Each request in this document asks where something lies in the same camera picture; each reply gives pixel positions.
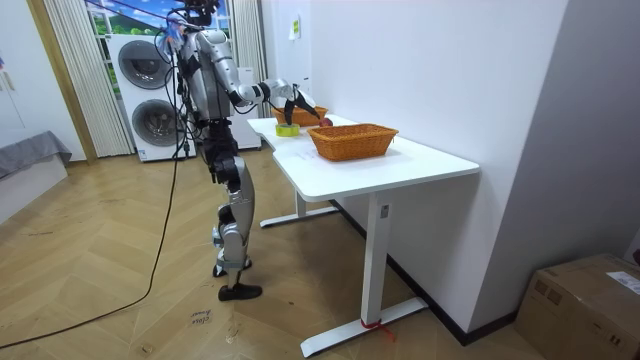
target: curtain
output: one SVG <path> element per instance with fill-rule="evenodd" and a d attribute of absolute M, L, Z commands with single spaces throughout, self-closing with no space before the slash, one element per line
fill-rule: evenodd
<path fill-rule="evenodd" d="M 44 0 L 98 157 L 133 153 L 83 0 Z"/>
<path fill-rule="evenodd" d="M 255 81 L 267 78 L 258 0 L 230 0 L 231 37 L 239 67 L 253 69 Z M 271 117 L 269 106 L 258 106 L 260 117 Z"/>

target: dryer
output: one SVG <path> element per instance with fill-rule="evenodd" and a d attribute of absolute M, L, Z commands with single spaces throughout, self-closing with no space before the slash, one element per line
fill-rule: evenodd
<path fill-rule="evenodd" d="M 109 34 L 105 38 L 140 160 L 171 159 L 176 149 L 176 130 L 179 130 L 180 143 L 184 137 L 181 122 L 176 129 L 171 105 L 171 77 L 175 79 L 175 71 L 169 71 L 171 65 L 165 62 L 166 55 L 162 54 L 163 60 L 158 54 L 154 36 Z M 165 83 L 171 99 L 167 96 Z M 176 102 L 179 108 L 182 104 L 179 95 Z M 193 141 L 187 141 L 189 156 L 195 156 Z M 185 157 L 184 149 L 180 149 L 178 157 Z"/>

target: wicker basket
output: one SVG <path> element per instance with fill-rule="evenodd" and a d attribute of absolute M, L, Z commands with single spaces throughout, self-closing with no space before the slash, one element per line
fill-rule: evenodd
<path fill-rule="evenodd" d="M 300 108 L 293 109 L 293 115 L 291 115 L 291 123 L 302 126 L 318 126 L 320 120 L 327 113 L 328 109 L 320 106 L 315 107 L 316 112 L 320 115 L 320 119 L 309 114 L 306 110 Z M 271 109 L 271 113 L 278 119 L 278 124 L 284 124 L 284 108 Z"/>
<path fill-rule="evenodd" d="M 398 130 L 358 124 L 314 128 L 308 133 L 322 157 L 342 161 L 384 155 Z"/>

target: wooden floor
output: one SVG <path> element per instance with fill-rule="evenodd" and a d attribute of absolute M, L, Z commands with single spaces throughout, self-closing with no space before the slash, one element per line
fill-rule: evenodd
<path fill-rule="evenodd" d="M 0 351 L 0 359 L 301 359 L 300 342 L 359 318 L 364 241 L 339 214 L 262 230 L 293 212 L 271 151 L 245 152 L 256 186 L 243 282 L 264 294 L 220 303 L 211 227 L 224 188 L 200 159 L 181 162 L 153 289 L 142 303 L 82 328 Z M 171 162 L 137 157 L 72 167 L 0 225 L 0 343 L 54 331 L 144 294 L 168 202 Z M 412 297 L 387 269 L 384 306 Z M 429 311 L 316 359 L 541 359 L 511 327 L 466 348 Z"/>

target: washing machine door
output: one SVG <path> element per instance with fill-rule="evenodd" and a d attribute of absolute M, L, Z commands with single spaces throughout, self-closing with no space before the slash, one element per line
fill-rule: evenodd
<path fill-rule="evenodd" d="M 143 89 L 159 89 L 164 86 L 171 66 L 166 55 L 158 54 L 156 47 L 144 40 L 132 41 L 120 49 L 118 63 L 124 76 Z"/>
<path fill-rule="evenodd" d="M 147 100 L 133 111 L 133 129 L 145 142 L 155 146 L 175 146 L 176 122 L 173 106 L 164 100 Z M 183 130 L 182 122 L 178 129 Z M 183 131 L 178 131 L 178 142 L 182 142 Z"/>

